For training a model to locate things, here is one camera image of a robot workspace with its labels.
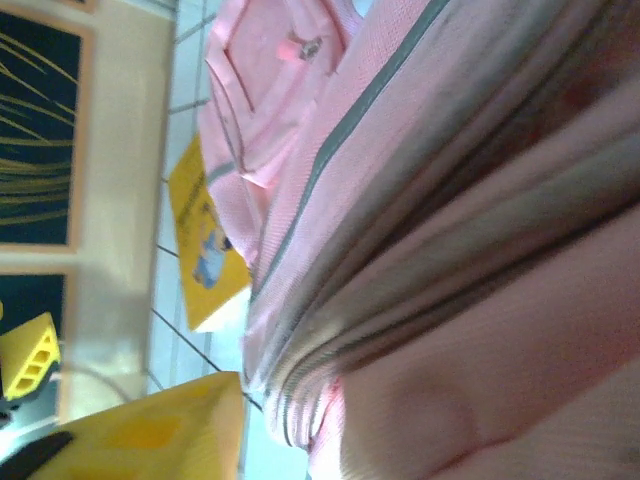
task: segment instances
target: picture frame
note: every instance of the picture frame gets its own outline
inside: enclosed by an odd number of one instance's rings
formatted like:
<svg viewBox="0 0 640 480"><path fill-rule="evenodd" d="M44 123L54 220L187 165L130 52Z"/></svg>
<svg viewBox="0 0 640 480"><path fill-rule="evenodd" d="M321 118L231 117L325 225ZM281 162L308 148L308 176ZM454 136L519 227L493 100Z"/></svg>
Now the picture frame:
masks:
<svg viewBox="0 0 640 480"><path fill-rule="evenodd" d="M75 252L93 32L7 4L0 24L0 251Z"/></svg>
<svg viewBox="0 0 640 480"><path fill-rule="evenodd" d="M98 3L97 0L58 0L58 2L87 13L93 13Z"/></svg>
<svg viewBox="0 0 640 480"><path fill-rule="evenodd" d="M70 266L0 266L0 334L50 312L64 359L76 338L77 272ZM69 419L71 381L64 370L56 388L55 412L59 423Z"/></svg>

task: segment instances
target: pink backpack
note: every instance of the pink backpack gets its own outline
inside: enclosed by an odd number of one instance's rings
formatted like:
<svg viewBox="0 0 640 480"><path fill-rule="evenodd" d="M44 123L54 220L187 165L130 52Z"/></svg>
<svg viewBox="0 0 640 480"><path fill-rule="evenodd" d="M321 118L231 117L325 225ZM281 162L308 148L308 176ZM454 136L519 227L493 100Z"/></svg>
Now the pink backpack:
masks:
<svg viewBox="0 0 640 480"><path fill-rule="evenodd" d="M214 21L199 118L206 181L250 266L278 172L360 20L349 0L227 0Z"/></svg>
<svg viewBox="0 0 640 480"><path fill-rule="evenodd" d="M280 170L244 349L268 428L330 457L321 478L609 478L637 451L614 382L640 358L632 6L369 12ZM615 430L590 423L596 385L629 406Z"/></svg>

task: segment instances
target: tile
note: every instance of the tile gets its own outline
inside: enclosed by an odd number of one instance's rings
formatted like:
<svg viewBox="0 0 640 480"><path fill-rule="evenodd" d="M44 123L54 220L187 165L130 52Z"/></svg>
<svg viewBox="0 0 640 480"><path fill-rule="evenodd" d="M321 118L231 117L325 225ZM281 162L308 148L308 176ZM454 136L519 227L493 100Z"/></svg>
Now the tile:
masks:
<svg viewBox="0 0 640 480"><path fill-rule="evenodd" d="M176 45L173 55L169 108L195 102L200 54L200 34L194 33Z"/></svg>
<svg viewBox="0 0 640 480"><path fill-rule="evenodd" d="M189 324L187 323L187 308L184 303L184 295L180 292L178 298L178 313L176 315L176 323L174 323L176 329L193 344L193 346L203 354L206 353L207 347L207 333L192 332L189 330Z"/></svg>
<svg viewBox="0 0 640 480"><path fill-rule="evenodd" d="M151 375L147 375L147 395L153 395L154 393L161 392L156 381L151 378Z"/></svg>
<svg viewBox="0 0 640 480"><path fill-rule="evenodd" d="M204 10L205 18L218 13L218 10L220 10L220 5L222 5L224 0L206 0L206 2L207 4Z"/></svg>
<svg viewBox="0 0 640 480"><path fill-rule="evenodd" d="M180 285L178 258L157 249L153 309L168 322L174 322Z"/></svg>
<svg viewBox="0 0 640 480"><path fill-rule="evenodd" d="M176 18L176 38L180 38L188 30L202 22L205 1L179 0Z"/></svg>
<svg viewBox="0 0 640 480"><path fill-rule="evenodd" d="M209 39L209 32L211 31L211 25L213 22L209 22L204 26L202 31L202 62L200 65L200 79L198 80L198 92L196 98L198 100L209 100L211 95L211 87L209 80L209 66L205 63L204 57L206 55L206 47Z"/></svg>
<svg viewBox="0 0 640 480"><path fill-rule="evenodd" d="M175 333L164 320L155 313L151 313L151 332L149 337L147 368L160 382L160 385L169 387L171 385L171 364Z"/></svg>
<svg viewBox="0 0 640 480"><path fill-rule="evenodd" d="M176 244L175 223L171 202L169 200L169 186L163 183L160 192L160 222L158 225L158 245L174 253L178 252Z"/></svg>
<svg viewBox="0 0 640 480"><path fill-rule="evenodd" d="M182 158L185 150L193 140L195 129L195 109L189 108L169 115L167 147L165 151L164 171L162 177L168 179L174 167Z"/></svg>
<svg viewBox="0 0 640 480"><path fill-rule="evenodd" d="M177 340L174 363L173 386L190 382L204 374L204 358L180 337Z"/></svg>
<svg viewBox="0 0 640 480"><path fill-rule="evenodd" d="M251 406L248 417L244 478L246 480L305 478L307 453L274 442L267 433L264 415L257 408Z"/></svg>
<svg viewBox="0 0 640 480"><path fill-rule="evenodd" d="M249 307L249 289L229 300L215 315L217 322L211 331L209 359L221 370L242 371L242 336Z"/></svg>

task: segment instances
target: floor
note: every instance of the floor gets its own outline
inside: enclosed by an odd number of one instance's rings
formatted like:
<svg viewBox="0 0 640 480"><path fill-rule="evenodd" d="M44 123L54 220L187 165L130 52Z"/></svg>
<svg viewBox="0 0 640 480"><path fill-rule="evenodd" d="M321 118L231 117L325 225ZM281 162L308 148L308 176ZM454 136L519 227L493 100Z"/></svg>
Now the floor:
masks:
<svg viewBox="0 0 640 480"><path fill-rule="evenodd" d="M176 240L166 179L196 133L198 108L207 100L203 47L221 0L180 0L177 6L172 88L157 236L155 294L151 310L148 393L219 370L242 366L238 339L243 318L224 330L201 334L186 326ZM274 443L265 429L260 401L246 395L245 440L238 478L303 480L307 456Z"/></svg>

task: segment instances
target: dark blue painting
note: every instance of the dark blue painting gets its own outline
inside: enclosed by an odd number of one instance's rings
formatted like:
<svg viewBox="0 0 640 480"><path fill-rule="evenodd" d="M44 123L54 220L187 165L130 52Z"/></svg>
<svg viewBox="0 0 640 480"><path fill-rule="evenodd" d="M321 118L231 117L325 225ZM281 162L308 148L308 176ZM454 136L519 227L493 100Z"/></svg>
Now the dark blue painting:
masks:
<svg viewBox="0 0 640 480"><path fill-rule="evenodd" d="M64 246L83 127L83 37L7 8L0 7L0 244Z"/></svg>
<svg viewBox="0 0 640 480"><path fill-rule="evenodd" d="M0 274L0 302L3 305L0 335L49 312L60 338L65 283L64 274Z"/></svg>

